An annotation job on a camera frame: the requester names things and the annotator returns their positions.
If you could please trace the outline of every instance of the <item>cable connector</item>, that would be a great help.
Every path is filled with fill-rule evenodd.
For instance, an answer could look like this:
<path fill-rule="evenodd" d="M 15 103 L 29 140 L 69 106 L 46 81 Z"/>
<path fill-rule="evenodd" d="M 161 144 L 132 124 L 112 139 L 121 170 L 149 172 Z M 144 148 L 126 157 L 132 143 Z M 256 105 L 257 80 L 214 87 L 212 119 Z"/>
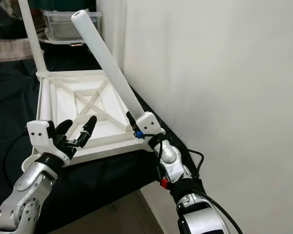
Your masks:
<path fill-rule="evenodd" d="M 137 137 L 138 139 L 142 139 L 142 138 L 144 138 L 144 136 L 143 136 L 143 132 L 141 132 L 141 131 L 137 131 L 135 135 L 136 135 L 136 137 Z"/>
<path fill-rule="evenodd" d="M 164 188 L 164 189 L 169 189 L 169 185 L 170 185 L 170 182 L 167 180 L 167 179 L 164 179 L 162 178 L 161 182 L 160 182 L 160 185 Z"/>

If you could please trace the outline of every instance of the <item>robotic hand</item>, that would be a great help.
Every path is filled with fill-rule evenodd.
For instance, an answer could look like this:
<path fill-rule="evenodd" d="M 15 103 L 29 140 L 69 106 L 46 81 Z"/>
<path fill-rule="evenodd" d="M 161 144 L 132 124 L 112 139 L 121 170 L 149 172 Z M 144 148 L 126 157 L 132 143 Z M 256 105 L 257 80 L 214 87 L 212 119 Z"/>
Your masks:
<path fill-rule="evenodd" d="M 212 198 L 206 195 L 202 181 L 198 175 L 202 159 L 197 168 L 197 175 L 192 175 L 187 166 L 182 164 L 182 155 L 165 137 L 165 131 L 153 113 L 146 112 L 134 120 L 128 112 L 127 117 L 137 138 L 143 138 L 145 143 L 155 151 L 158 158 L 159 182 L 162 187 L 170 190 L 179 216 L 178 227 L 181 234 L 230 234 L 217 207 L 233 224 L 239 234 L 241 229 L 231 216 Z"/>
<path fill-rule="evenodd" d="M 31 121 L 27 130 L 31 144 L 41 155 L 16 181 L 11 195 L 0 206 L 0 234 L 32 234 L 43 202 L 50 194 L 61 167 L 67 166 L 84 147 L 95 127 L 92 116 L 76 140 L 67 140 L 73 121 L 65 120 L 54 128 L 52 121 Z"/>

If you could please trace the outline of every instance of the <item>black fabric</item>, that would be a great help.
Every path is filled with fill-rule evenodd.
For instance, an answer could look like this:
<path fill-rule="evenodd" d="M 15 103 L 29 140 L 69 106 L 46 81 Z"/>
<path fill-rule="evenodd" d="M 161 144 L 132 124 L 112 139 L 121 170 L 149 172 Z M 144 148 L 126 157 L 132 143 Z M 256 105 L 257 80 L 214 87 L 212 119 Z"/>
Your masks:
<path fill-rule="evenodd" d="M 78 71 L 101 69 L 86 45 L 53 45 L 40 43 L 48 71 Z"/>
<path fill-rule="evenodd" d="M 24 23 L 21 19 L 19 3 L 10 1 L 2 4 L 0 0 L 0 39 L 21 39 L 27 37 Z"/>
<path fill-rule="evenodd" d="M 95 0 L 29 0 L 30 7 L 47 11 L 78 11 L 89 9 L 96 11 Z"/>
<path fill-rule="evenodd" d="M 100 68 L 93 57 L 90 60 L 86 57 L 77 60 L 62 57 L 58 61 L 47 54 L 45 60 L 50 71 Z M 3 155 L 26 122 L 36 118 L 39 82 L 35 72 L 33 60 L 0 63 L 0 204 L 11 193 L 1 171 Z M 140 97 L 137 98 L 146 111 L 151 111 Z M 176 135 L 159 121 L 169 140 L 176 146 L 184 147 Z M 6 168 L 12 183 L 22 174 L 21 164 L 31 154 L 31 149 L 29 138 L 21 137 L 8 155 Z M 183 155 L 182 161 L 195 173 L 189 153 Z M 156 179 L 154 153 L 143 150 L 62 169 L 43 205 L 36 233 L 60 228 Z"/>

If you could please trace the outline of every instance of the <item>floor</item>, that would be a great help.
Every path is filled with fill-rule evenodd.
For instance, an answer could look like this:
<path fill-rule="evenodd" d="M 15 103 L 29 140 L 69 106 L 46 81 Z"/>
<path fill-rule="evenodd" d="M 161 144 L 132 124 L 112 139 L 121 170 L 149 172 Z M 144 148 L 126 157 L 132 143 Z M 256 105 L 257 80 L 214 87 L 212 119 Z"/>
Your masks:
<path fill-rule="evenodd" d="M 135 191 L 50 234 L 163 234 L 140 191 Z"/>

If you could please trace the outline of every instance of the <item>white wall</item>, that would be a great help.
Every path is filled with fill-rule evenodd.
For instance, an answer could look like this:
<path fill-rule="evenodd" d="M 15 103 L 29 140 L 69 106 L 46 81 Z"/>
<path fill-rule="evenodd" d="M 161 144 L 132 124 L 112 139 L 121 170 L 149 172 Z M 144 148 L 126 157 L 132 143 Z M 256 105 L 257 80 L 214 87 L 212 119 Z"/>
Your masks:
<path fill-rule="evenodd" d="M 114 42 L 114 18 L 115 18 L 115 0 L 96 0 L 98 11 L 103 13 L 102 20 L 102 37 L 109 48 L 113 51 L 113 42 Z"/>
<path fill-rule="evenodd" d="M 122 0 L 117 18 L 127 80 L 205 153 L 208 194 L 245 234 L 293 234 L 293 0 Z"/>

